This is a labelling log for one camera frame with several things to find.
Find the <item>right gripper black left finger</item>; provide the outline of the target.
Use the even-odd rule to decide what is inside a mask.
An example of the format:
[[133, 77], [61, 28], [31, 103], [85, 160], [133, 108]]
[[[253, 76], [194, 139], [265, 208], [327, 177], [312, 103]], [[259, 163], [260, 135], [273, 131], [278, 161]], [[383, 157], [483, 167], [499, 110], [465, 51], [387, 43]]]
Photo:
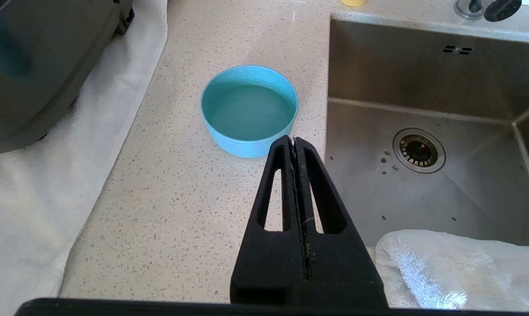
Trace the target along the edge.
[[[292, 148], [288, 136], [271, 144], [230, 280], [232, 304], [290, 304], [291, 292], [307, 275]], [[282, 230], [268, 231], [275, 172], [281, 175]]]

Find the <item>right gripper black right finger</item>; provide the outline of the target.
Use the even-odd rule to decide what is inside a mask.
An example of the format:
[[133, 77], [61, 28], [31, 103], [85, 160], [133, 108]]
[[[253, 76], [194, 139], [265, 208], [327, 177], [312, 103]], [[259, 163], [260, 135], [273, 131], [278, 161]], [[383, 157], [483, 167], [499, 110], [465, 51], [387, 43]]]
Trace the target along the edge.
[[295, 139], [304, 243], [302, 299], [316, 306], [387, 307], [383, 282], [315, 147]]

